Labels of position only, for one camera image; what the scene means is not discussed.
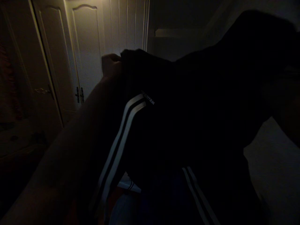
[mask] white stripe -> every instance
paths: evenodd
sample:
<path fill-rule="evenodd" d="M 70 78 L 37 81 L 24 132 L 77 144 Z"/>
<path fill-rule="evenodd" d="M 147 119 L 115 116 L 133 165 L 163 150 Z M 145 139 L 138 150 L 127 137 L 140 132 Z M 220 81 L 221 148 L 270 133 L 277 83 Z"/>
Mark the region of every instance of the white stripe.
<path fill-rule="evenodd" d="M 193 178 L 193 181 L 194 181 L 195 187 L 198 191 L 198 194 L 199 194 L 200 198 L 202 199 L 202 201 L 204 203 L 204 206 L 206 207 L 206 210 L 208 211 L 208 213 L 209 213 L 210 217 L 212 218 L 214 224 L 215 225 L 220 225 L 220 222 L 218 221 L 218 218 L 216 217 L 215 213 L 213 212 L 213 209 L 210 207 L 210 204 L 208 203 L 205 195 L 203 194 L 203 192 L 201 191 L 201 189 L 198 185 L 197 178 L 196 178 L 195 174 L 193 173 L 193 171 L 190 167 L 187 167 L 187 169 L 190 172 L 191 177 Z"/>
<path fill-rule="evenodd" d="M 132 109 L 132 111 L 130 112 L 130 114 L 128 116 L 128 120 L 127 120 L 127 123 L 126 123 L 124 134 L 122 136 L 119 148 L 117 150 L 117 154 L 116 154 L 116 157 L 114 159 L 112 168 L 111 168 L 111 170 L 109 172 L 109 175 L 108 175 L 108 177 L 106 179 L 106 182 L 105 182 L 105 185 L 104 185 L 104 190 L 103 190 L 103 193 L 102 193 L 102 196 L 101 196 L 101 201 L 100 201 L 100 204 L 99 204 L 99 206 L 97 208 L 96 215 L 99 212 L 102 203 L 106 202 L 106 199 L 108 197 L 109 190 L 110 190 L 110 185 L 111 185 L 112 180 L 113 180 L 113 178 L 114 178 L 114 176 L 115 176 L 115 174 L 117 172 L 117 169 L 118 169 L 121 157 L 123 155 L 124 146 L 125 146 L 125 143 L 126 143 L 126 140 L 127 140 L 127 136 L 128 136 L 128 133 L 129 133 L 129 130 L 130 130 L 133 118 L 134 118 L 135 114 L 138 111 L 140 111 L 142 108 L 144 108 L 145 106 L 146 106 L 145 102 L 140 103 L 139 105 L 137 105 L 136 107 L 134 107 Z"/>
<path fill-rule="evenodd" d="M 194 200 L 195 200 L 195 203 L 196 203 L 196 205 L 197 205 L 199 214 L 200 214 L 200 216 L 201 216 L 201 218 L 202 218 L 204 224 L 205 224 L 205 225 L 209 225 L 209 222 L 208 222 L 208 220 L 207 220 L 207 218 L 206 218 L 206 216 L 205 216 L 205 214 L 204 214 L 204 211 L 203 211 L 203 209 L 202 209 L 202 207 L 201 207 L 201 205 L 200 205 L 199 199 L 197 198 L 197 195 L 196 195 L 196 193 L 195 193 L 195 191 L 194 191 L 194 189 L 193 189 L 193 187 L 192 187 L 192 185 L 191 185 L 191 181 L 190 181 L 190 178 L 188 177 L 188 173 L 187 173 L 187 171 L 186 171 L 185 168 L 182 168 L 182 170 L 183 170 L 184 175 L 185 175 L 185 178 L 186 178 L 186 180 L 187 180 L 187 185 L 188 185 L 188 187 L 190 188 L 190 191 L 191 191 L 191 193 L 192 193 L 192 195 L 193 195 L 193 197 L 194 197 Z"/>
<path fill-rule="evenodd" d="M 126 118 L 127 112 L 128 112 L 128 110 L 129 110 L 129 108 L 130 108 L 134 103 L 136 103 L 137 101 L 139 101 L 139 100 L 142 99 L 142 98 L 143 98 L 143 95 L 142 95 L 142 94 L 139 94 L 139 95 L 137 95 L 136 97 L 130 99 L 130 100 L 127 102 L 127 104 L 125 105 L 124 113 L 123 113 L 123 117 L 122 117 L 122 121 L 121 121 L 121 125 L 120 125 L 120 128 L 119 128 L 119 131 L 118 131 L 118 133 L 117 133 L 117 136 L 116 136 L 115 140 L 113 141 L 112 147 L 110 148 L 110 151 L 109 151 L 109 154 L 108 154 L 108 157 L 107 157 L 107 160 L 106 160 L 105 165 L 104 165 L 104 167 L 103 167 L 103 169 L 102 169 L 102 172 L 101 172 L 101 174 L 100 174 L 100 177 L 99 177 L 99 180 L 98 180 L 98 185 L 97 185 L 97 187 L 96 187 L 96 189 L 95 189 L 94 195 L 93 195 L 93 197 L 92 197 L 92 199 L 91 199 L 91 202 L 90 202 L 90 205 L 89 205 L 89 208 L 88 208 L 89 211 L 91 211 L 91 210 L 93 209 L 93 206 L 94 206 L 95 201 L 96 201 L 96 199 L 97 199 L 98 192 L 99 192 L 100 187 L 101 187 L 102 182 L 103 182 L 103 178 L 104 178 L 104 176 L 105 176 L 105 174 L 106 174 L 106 171 L 107 171 L 107 169 L 108 169 L 108 166 L 109 166 L 109 164 L 110 164 L 110 161 L 112 160 L 113 153 L 114 153 L 114 151 L 115 151 L 115 148 L 116 148 L 116 146 L 117 146 L 117 143 L 118 143 L 118 141 L 119 141 L 119 139 L 120 139 L 120 136 L 121 136 L 121 133 L 122 133 L 122 129 L 123 129 L 123 126 L 124 126 L 124 122 L 125 122 L 125 118 Z"/>

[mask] hand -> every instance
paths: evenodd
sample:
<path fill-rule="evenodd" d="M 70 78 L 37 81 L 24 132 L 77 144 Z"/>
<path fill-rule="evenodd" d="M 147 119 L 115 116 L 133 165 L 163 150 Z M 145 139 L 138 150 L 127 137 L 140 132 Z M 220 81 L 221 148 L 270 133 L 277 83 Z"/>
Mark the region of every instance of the hand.
<path fill-rule="evenodd" d="M 121 57 L 116 54 L 102 56 L 103 79 L 117 79 L 122 73 Z"/>

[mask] fabric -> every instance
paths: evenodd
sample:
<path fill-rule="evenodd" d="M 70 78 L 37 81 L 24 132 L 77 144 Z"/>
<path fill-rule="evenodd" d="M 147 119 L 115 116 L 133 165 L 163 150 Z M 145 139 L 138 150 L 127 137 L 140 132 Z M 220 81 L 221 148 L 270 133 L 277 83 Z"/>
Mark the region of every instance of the fabric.
<path fill-rule="evenodd" d="M 295 36 L 247 11 L 218 44 L 176 62 L 122 52 L 124 96 L 82 182 L 82 221 L 95 223 L 126 170 L 145 196 L 141 224 L 263 224 L 243 148 L 272 116 L 260 88 L 289 64 Z"/>

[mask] white wardrobe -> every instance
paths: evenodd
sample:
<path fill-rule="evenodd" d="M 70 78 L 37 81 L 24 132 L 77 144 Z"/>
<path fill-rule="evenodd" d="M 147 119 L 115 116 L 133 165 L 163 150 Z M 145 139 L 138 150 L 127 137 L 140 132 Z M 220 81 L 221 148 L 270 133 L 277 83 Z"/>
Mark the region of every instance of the white wardrobe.
<path fill-rule="evenodd" d="M 63 123 L 102 78 L 101 56 L 147 50 L 149 0 L 32 0 Z"/>

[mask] white door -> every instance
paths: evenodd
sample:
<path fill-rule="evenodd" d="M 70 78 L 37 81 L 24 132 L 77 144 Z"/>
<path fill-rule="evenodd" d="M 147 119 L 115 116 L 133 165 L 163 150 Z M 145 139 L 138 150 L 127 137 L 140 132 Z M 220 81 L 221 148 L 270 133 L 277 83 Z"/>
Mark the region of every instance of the white door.
<path fill-rule="evenodd" d="M 33 0 L 64 125 L 81 98 L 68 18 L 63 0 Z"/>
<path fill-rule="evenodd" d="M 5 1 L 1 8 L 27 76 L 42 128 L 48 142 L 52 142 L 63 125 L 30 0 Z"/>
<path fill-rule="evenodd" d="M 143 48 L 145 0 L 66 0 L 80 87 L 102 78 L 101 56 Z"/>

